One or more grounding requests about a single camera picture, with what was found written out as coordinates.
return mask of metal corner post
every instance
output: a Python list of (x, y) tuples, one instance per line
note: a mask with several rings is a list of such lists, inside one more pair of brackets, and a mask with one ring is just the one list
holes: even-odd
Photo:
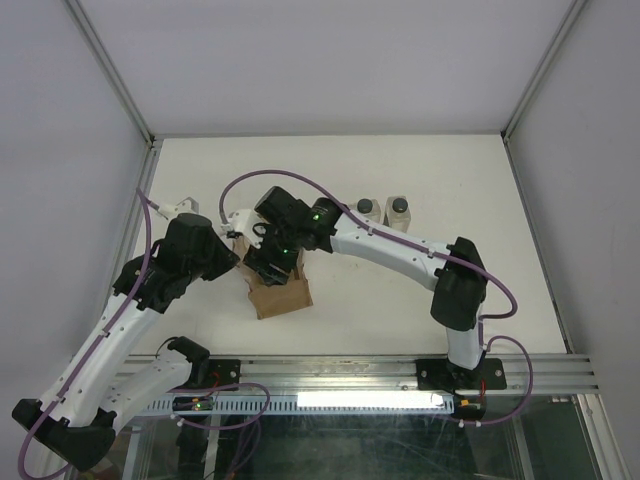
[(509, 122), (503, 130), (502, 136), (505, 141), (508, 141), (511, 138), (513, 132), (515, 132), (516, 128), (518, 127), (518, 124), (527, 113), (529, 107), (531, 106), (531, 102), (540, 90), (540, 87), (544, 83), (544, 80), (547, 78), (547, 75), (553, 68), (553, 65), (558, 59), (558, 56), (562, 51), (562, 48), (565, 45), (567, 39), (569, 38), (569, 35), (577, 25), (578, 19), (582, 16), (589, 3), (590, 0), (573, 0), (573, 2), (571, 3), (571, 6), (567, 10), (567, 13), (560, 22), (560, 26), (558, 27), (558, 30), (556, 30), (551, 43), (545, 50), (544, 54), (542, 55), (542, 59), (533, 71), (533, 76), (524, 89), (524, 92), (520, 97), (515, 110), (511, 114)]
[(120, 76), (113, 60), (111, 60), (111, 57), (100, 40), (93, 23), (89, 19), (85, 9), (82, 7), (80, 0), (62, 0), (62, 3), (66, 8), (67, 13), (76, 24), (76, 27), (78, 27), (80, 35), (84, 38), (87, 47), (91, 50), (91, 53), (102, 70), (105, 79), (109, 85), (111, 85), (113, 92), (116, 94), (116, 97), (118, 97), (118, 100), (122, 104), (125, 112), (140, 132), (140, 135), (142, 135), (145, 143), (148, 146), (152, 146), (153, 134), (149, 130), (147, 122), (133, 101), (133, 97), (131, 96), (129, 89)]

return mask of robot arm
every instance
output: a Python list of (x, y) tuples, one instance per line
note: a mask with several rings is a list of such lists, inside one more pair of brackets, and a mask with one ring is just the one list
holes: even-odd
[[(117, 433), (150, 402), (168, 390), (203, 383), (209, 351), (184, 337), (128, 380), (113, 385), (114, 376), (142, 335), (198, 278), (214, 280), (231, 270), (238, 257), (213, 232), (205, 217), (182, 213), (170, 223), (157, 255), (133, 301), (108, 332), (105, 327), (131, 292), (140, 275), (142, 257), (128, 262), (114, 284), (100, 321), (59, 379), (38, 400), (23, 399), (13, 418), (27, 430), (49, 411), (35, 437), (80, 471), (88, 470), (109, 451)], [(89, 351), (93, 353), (59, 398), (65, 382)]]
[(253, 210), (234, 212), (226, 229), (251, 243), (244, 263), (267, 285), (286, 283), (300, 248), (356, 256), (412, 278), (434, 292), (431, 316), (447, 329), (449, 361), (467, 371), (476, 369), (483, 357), (478, 317), (486, 296), (486, 279), (371, 232), (375, 228), (407, 243), (428, 247), (430, 252), (459, 257), (484, 268), (475, 245), (464, 238), (453, 245), (431, 242), (351, 213), (369, 228), (358, 225), (326, 198), (308, 207), (282, 188), (273, 187)]
[[(361, 217), (364, 222), (370, 222), (357, 212), (354, 212), (354, 215)], [(423, 240), (406, 233), (397, 232), (380, 224), (376, 224), (375, 228), (388, 231), (394, 236), (404, 238), (413, 243), (425, 245), (432, 251), (450, 253), (445, 243)], [(331, 236), (331, 248), (334, 253), (369, 260), (415, 280), (427, 290), (436, 291), (440, 281), (438, 276), (445, 270), (446, 262), (444, 260), (430, 257), (410, 247), (393, 243), (381, 236), (369, 235), (344, 214), (336, 222), (335, 229), (336, 233)], [(439, 301), (442, 302), (439, 298), (434, 298), (434, 304), (437, 305)], [(479, 304), (467, 319), (461, 316), (463, 318), (460, 318), (460, 326), (458, 328), (463, 328), (464, 330), (446, 327), (449, 361), (467, 370), (473, 370), (478, 366), (483, 353), (482, 345), (478, 340), (477, 323), (477, 316), (481, 308), (482, 305)]]

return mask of brown cardboard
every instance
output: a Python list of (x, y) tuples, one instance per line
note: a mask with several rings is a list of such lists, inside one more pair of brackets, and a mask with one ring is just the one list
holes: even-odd
[[(248, 246), (243, 238), (233, 241), (233, 251), (244, 258)], [(262, 279), (242, 262), (238, 269), (249, 285), (249, 300), (256, 309), (258, 319), (295, 312), (313, 305), (309, 281), (304, 274), (303, 252), (298, 256), (298, 266), (291, 272), (286, 285), (267, 287)]]

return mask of purple cable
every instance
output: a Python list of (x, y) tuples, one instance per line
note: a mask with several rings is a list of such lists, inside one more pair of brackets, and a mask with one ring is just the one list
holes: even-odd
[[(253, 436), (254, 431), (256, 433), (256, 437), (255, 437), (255, 440), (253, 441), (253, 448), (251, 448), (251, 451), (249, 452), (249, 454), (245, 456), (244, 459), (239, 464), (234, 465), (235, 462), (237, 462), (240, 459), (240, 455), (242, 454), (242, 452), (244, 452), (244, 449), (247, 448), (247, 445), (249, 445), (249, 442), (251, 441), (251, 437)], [(234, 457), (233, 461), (231, 462), (231, 466), (229, 467), (229, 473), (227, 474), (227, 477), (225, 478), (225, 480), (231, 480), (233, 478), (233, 474), (238, 470), (240, 470), (242, 467), (244, 467), (247, 464), (247, 462), (251, 460), (251, 457), (253, 457), (253, 454), (256, 453), (256, 450), (258, 450), (258, 445), (260, 444), (261, 436), (262, 436), (262, 427), (260, 426), (260, 422), (256, 422), (254, 429), (251, 430), (251, 435), (249, 435), (249, 438), (247, 439), (247, 441), (243, 443), (241, 447), (242, 450), (239, 449), (236, 452), (237, 458)]]
[[(322, 185), (314, 182), (313, 180), (311, 180), (311, 179), (309, 179), (307, 177), (299, 175), (297, 173), (289, 172), (287, 170), (273, 170), (273, 169), (256, 170), (254, 172), (245, 173), (244, 175), (241, 175), (238, 178), (236, 178), (235, 180), (233, 180), (229, 185), (227, 185), (224, 188), (224, 190), (222, 191), (222, 194), (220, 195), (220, 200), (218, 201), (218, 211), (220, 212), (220, 219), (222, 220), (222, 224), (223, 225), (229, 223), (229, 220), (227, 219), (227, 215), (226, 215), (225, 210), (224, 210), (224, 201), (225, 201), (225, 198), (227, 197), (227, 194), (229, 193), (229, 191), (235, 185), (240, 183), (241, 181), (246, 180), (247, 178), (258, 176), (258, 175), (284, 175), (285, 177), (292, 177), (292, 178), (295, 178), (297, 180), (300, 180), (301, 182), (306, 183), (307, 185), (311, 185), (313, 188), (318, 190), (325, 197), (327, 197), (329, 200), (331, 200), (333, 203), (335, 203), (338, 206), (338, 208), (340, 208), (340, 210), (342, 210), (342, 212), (347, 217), (349, 217), (356, 225), (358, 225), (360, 228), (362, 228), (364, 230), (369, 230), (370, 225), (368, 225), (367, 223), (363, 222), (358, 217), (356, 217), (353, 214), (353, 212), (351, 212), (351, 210), (349, 210), (349, 208), (346, 205), (342, 204), (340, 202), (340, 200), (338, 200), (331, 192), (329, 192)], [(504, 293), (506, 295), (506, 297), (509, 299), (509, 302), (511, 302), (511, 310), (509, 310), (508, 312), (505, 312), (505, 313), (491, 313), (491, 314), (481, 315), (478, 318), (478, 323), (480, 324), (479, 330), (483, 329), (482, 322), (487, 318), (509, 318), (509, 317), (514, 316), (516, 314), (516, 312), (518, 311), (518, 301), (516, 300), (516, 297), (513, 295), (513, 293), (511, 293), (511, 291), (507, 288), (507, 286), (504, 283), (502, 283), (494, 275), (492, 275), (489, 272), (487, 272), (485, 269), (483, 269), (481, 267), (478, 267), (477, 265), (474, 265), (473, 263), (467, 262), (466, 260), (462, 260), (461, 258), (453, 257), (453, 256), (447, 255), (445, 253), (431, 251), (431, 250), (429, 250), (427, 247), (425, 247), (423, 245), (419, 245), (417, 243), (413, 243), (410, 240), (405, 240), (404, 238), (398, 237), (398, 236), (393, 235), (391, 233), (384, 232), (382, 230), (378, 230), (377, 228), (371, 229), (371, 233), (373, 233), (375, 235), (378, 235), (380, 237), (386, 238), (387, 240), (391, 240), (392, 242), (399, 243), (400, 245), (404, 245), (405, 247), (413, 248), (414, 250), (417, 250), (419, 252), (426, 253), (428, 255), (432, 255), (432, 256), (434, 256), (436, 258), (439, 258), (441, 260), (457, 263), (458, 265), (462, 265), (463, 267), (467, 267), (468, 269), (473, 270), (474, 272), (482, 275), (487, 280), (489, 280), (491, 283), (493, 283), (495, 286), (497, 286), (502, 291), (502, 293)]]
[[(129, 295), (127, 295), (122, 305), (120, 305), (120, 308), (118, 308), (116, 313), (113, 314), (113, 317), (111, 317), (111, 320), (109, 320), (109, 322), (105, 325), (103, 329), (105, 333), (109, 333), (113, 325), (120, 319), (120, 317), (122, 316), (126, 308), (129, 306), (129, 303), (131, 302), (131, 300), (133, 300), (133, 297), (138, 292), (138, 289), (140, 288), (140, 285), (142, 285), (142, 282), (144, 280), (145, 273), (149, 266), (149, 260), (151, 258), (151, 214), (149, 212), (149, 205), (148, 205), (149, 200), (147, 199), (147, 197), (145, 197), (144, 193), (142, 193), (142, 190), (140, 190), (139, 188), (136, 189), (136, 194), (138, 195), (138, 199), (142, 204), (142, 212), (144, 213), (144, 222), (145, 222), (145, 251), (144, 251), (144, 257), (142, 259), (142, 266), (140, 267), (140, 274), (138, 275), (136, 282), (133, 284), (133, 287), (131, 288)], [(64, 384), (62, 385), (62, 388), (60, 388), (60, 391), (57, 393), (57, 396), (59, 398), (62, 398), (63, 395), (67, 393), (67, 391), (69, 390), (69, 387), (71, 386), (73, 381), (78, 377), (78, 375), (80, 374), (80, 371), (89, 361), (89, 358), (91, 357), (91, 355), (93, 355), (93, 353), (96, 351), (96, 349), (98, 348), (98, 345), (100, 344), (103, 338), (105, 337), (102, 335), (98, 336), (93, 341), (91, 346), (87, 349), (85, 354), (82, 356), (82, 358), (80, 359), (76, 367), (73, 369), (73, 371), (69, 375), (69, 378), (67, 378), (67, 381), (64, 382)], [(33, 440), (35, 433), (38, 431), (38, 429), (44, 423), (44, 421), (49, 417), (49, 415), (51, 414), (51, 412), (53, 411), (53, 409), (56, 407), (57, 404), (58, 404), (58, 401), (51, 402), (51, 404), (44, 410), (42, 415), (40, 415), (38, 420), (36, 420), (36, 423), (33, 424), (31, 429), (27, 433), (27, 436), (25, 437), (24, 441), (22, 442), (22, 447), (20, 448), (20, 453), (18, 455), (18, 473), (20, 474), (20, 477), (22, 477), (23, 480), (52, 480), (66, 473), (71, 468), (71, 464), (67, 464), (65, 467), (61, 468), (57, 472), (47, 475), (45, 477), (32, 477), (31, 475), (29, 475), (29, 473), (27, 473), (27, 470), (25, 468), (25, 459), (27, 456), (27, 450), (29, 449), (29, 444), (31, 443), (31, 440)]]
[[(506, 335), (496, 335), (495, 337), (491, 337), (491, 339), (489, 339), (489, 343), (487, 344), (487, 352), (491, 351), (491, 345), (496, 340), (508, 340), (508, 341), (510, 341), (512, 343), (515, 343), (518, 346), (518, 348), (520, 350), (522, 350), (522, 354), (524, 355), (524, 359), (527, 362), (527, 368), (529, 369), (529, 384), (527, 386), (527, 391), (525, 392), (524, 396), (522, 397), (522, 400), (520, 400), (520, 403), (518, 404), (518, 406), (516, 408), (514, 408), (510, 413), (508, 413), (507, 415), (505, 415), (503, 417), (494, 418), (492, 420), (482, 421), (482, 422), (480, 422), (479, 426), (497, 425), (499, 423), (503, 423), (503, 422), (506, 422), (508, 420), (511, 420), (513, 417), (519, 415), (522, 412), (522, 410), (524, 410), (524, 407), (526, 407), (527, 403), (529, 403), (529, 400), (531, 400), (531, 395), (533, 393), (533, 364), (531, 363), (531, 357), (529, 357), (529, 353), (524, 348), (524, 345), (522, 345), (518, 340), (516, 340), (513, 337), (508, 337)], [(445, 417), (445, 419), (447, 421), (451, 421), (451, 422), (454, 422), (454, 423), (457, 423), (457, 424), (460, 423), (460, 420), (456, 420), (455, 418)], [(474, 426), (474, 427), (478, 425), (475, 421), (471, 421), (471, 420), (462, 420), (462, 424), (463, 425), (470, 425), (470, 426)]]
[[(212, 388), (211, 390), (207, 390), (207, 392), (209, 393), (209, 395), (211, 395), (212, 393), (216, 393), (216, 392), (224, 392), (225, 390), (233, 390), (235, 388), (238, 387), (252, 387), (252, 388), (259, 388), (260, 390), (262, 390), (264, 392), (264, 394), (266, 395), (267, 399), (264, 402), (264, 406), (260, 409), (260, 411), (258, 413), (256, 413), (253, 417), (251, 417), (249, 420), (246, 420), (242, 423), (238, 423), (237, 425), (228, 425), (228, 426), (217, 426), (217, 427), (212, 427), (212, 426), (207, 426), (207, 425), (200, 425), (199, 423), (194, 423), (194, 422), (190, 422), (189, 420), (186, 420), (184, 417), (179, 417), (177, 416), (180, 421), (182, 423), (184, 423), (185, 425), (189, 425), (190, 427), (194, 427), (194, 428), (199, 428), (200, 430), (208, 430), (208, 431), (222, 431), (222, 430), (236, 430), (238, 428), (243, 428), (246, 427), (247, 425), (251, 425), (253, 422), (258, 421), (258, 419), (264, 415), (264, 412), (267, 411), (267, 409), (269, 408), (269, 404), (271, 403), (271, 394), (269, 393), (269, 390), (267, 390), (267, 387), (265, 387), (264, 385), (261, 385), (259, 383), (253, 383), (253, 382), (245, 382), (245, 383), (238, 383), (238, 384), (231, 384), (231, 385), (223, 385), (222, 387), (215, 387)], [(199, 390), (194, 390), (194, 389), (174, 389), (174, 390), (170, 390), (171, 393), (194, 393), (194, 392), (202, 392), (204, 391), (204, 389), (199, 389)]]

